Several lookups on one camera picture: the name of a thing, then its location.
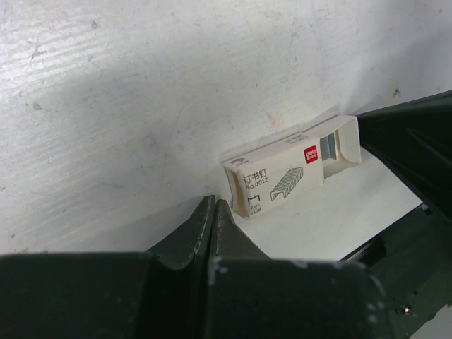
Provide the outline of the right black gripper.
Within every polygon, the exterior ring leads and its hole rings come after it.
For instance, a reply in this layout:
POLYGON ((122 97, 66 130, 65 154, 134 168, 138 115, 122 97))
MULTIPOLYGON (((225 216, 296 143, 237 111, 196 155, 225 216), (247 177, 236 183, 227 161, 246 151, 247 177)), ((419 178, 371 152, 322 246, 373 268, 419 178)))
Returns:
POLYGON ((451 223, 451 91, 358 115, 361 146, 451 223))

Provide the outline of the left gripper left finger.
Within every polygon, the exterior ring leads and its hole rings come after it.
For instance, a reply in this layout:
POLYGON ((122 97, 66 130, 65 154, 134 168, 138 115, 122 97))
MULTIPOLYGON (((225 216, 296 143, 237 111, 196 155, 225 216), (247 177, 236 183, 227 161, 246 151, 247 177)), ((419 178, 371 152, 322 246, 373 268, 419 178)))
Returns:
POLYGON ((1 257, 2 338, 195 338, 215 197, 147 251, 1 257))

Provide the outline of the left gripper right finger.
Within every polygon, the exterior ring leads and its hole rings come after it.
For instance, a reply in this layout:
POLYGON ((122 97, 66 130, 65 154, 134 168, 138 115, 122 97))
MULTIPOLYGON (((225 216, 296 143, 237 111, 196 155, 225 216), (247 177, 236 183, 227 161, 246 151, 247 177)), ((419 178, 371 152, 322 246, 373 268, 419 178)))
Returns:
POLYGON ((380 282, 356 261, 272 259, 215 206, 209 338, 393 338, 380 282))

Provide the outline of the white staple box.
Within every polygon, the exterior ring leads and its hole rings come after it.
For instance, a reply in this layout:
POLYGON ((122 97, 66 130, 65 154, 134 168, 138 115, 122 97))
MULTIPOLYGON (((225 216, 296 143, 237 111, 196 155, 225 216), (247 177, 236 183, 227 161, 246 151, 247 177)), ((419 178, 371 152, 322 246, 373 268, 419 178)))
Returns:
POLYGON ((320 121, 304 130, 310 136, 323 138, 335 132, 337 160, 322 161, 323 177, 329 178, 347 168, 361 163, 361 145, 359 139, 359 124, 357 117, 350 115, 335 115, 320 121))

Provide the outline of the staple box with red dot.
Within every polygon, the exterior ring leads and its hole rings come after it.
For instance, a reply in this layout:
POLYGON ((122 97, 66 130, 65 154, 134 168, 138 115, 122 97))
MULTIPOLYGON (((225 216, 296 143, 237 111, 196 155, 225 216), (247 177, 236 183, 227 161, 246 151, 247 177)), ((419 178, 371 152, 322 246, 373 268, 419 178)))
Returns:
POLYGON ((320 138, 297 132, 223 162, 232 211, 251 219, 324 181, 320 138))

